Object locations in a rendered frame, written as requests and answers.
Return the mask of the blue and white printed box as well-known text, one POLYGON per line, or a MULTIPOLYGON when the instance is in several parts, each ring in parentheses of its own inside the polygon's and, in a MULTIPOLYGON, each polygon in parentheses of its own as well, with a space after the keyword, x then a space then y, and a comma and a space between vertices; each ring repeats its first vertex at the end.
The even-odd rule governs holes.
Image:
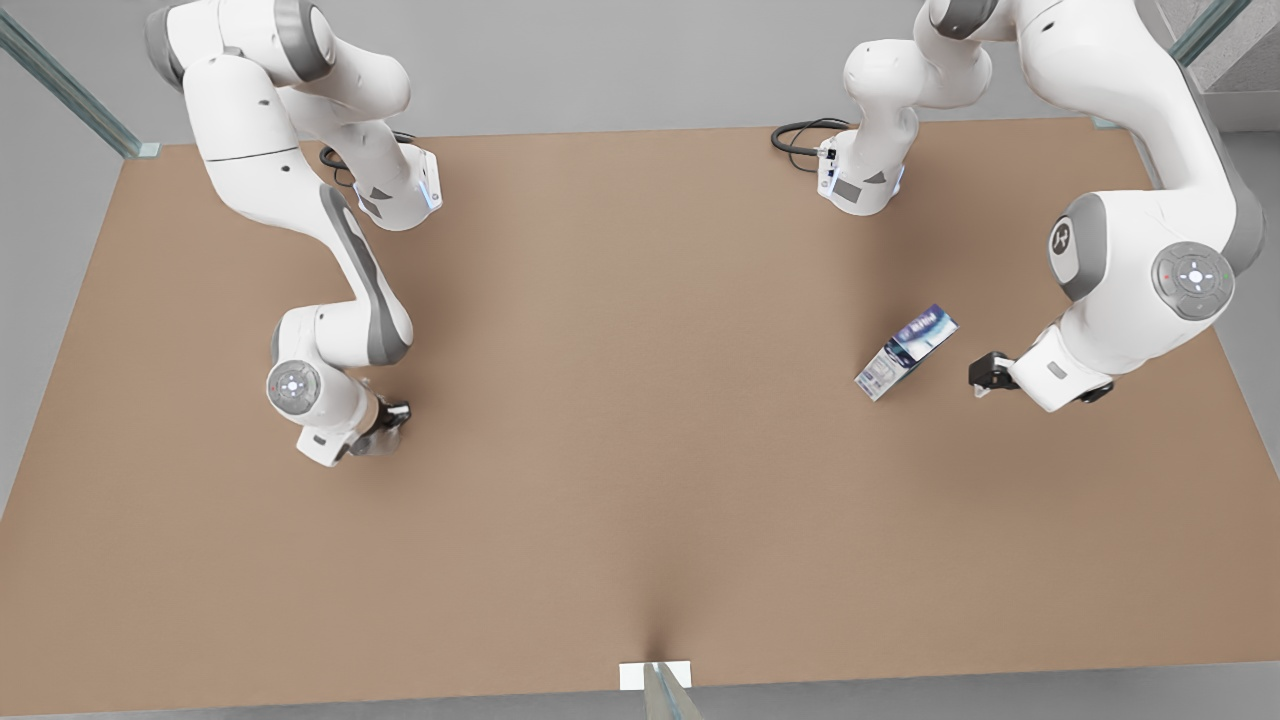
POLYGON ((868 398, 878 401, 957 329, 954 318, 938 305, 931 305, 884 342, 858 374, 856 384, 868 398))

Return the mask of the silver frame post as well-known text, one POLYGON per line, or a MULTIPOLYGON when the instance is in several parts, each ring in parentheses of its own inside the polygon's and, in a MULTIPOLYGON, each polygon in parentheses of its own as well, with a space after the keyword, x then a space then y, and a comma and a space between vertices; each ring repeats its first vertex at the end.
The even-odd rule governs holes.
POLYGON ((689 694, 691 662, 620 664, 620 689, 643 692, 645 720, 705 720, 689 694))
POLYGON ((1135 0, 1222 132, 1280 131, 1280 0, 1135 0))
POLYGON ((0 50, 122 158, 142 159, 160 155, 160 143, 143 142, 132 133, 4 9, 0 9, 0 50))

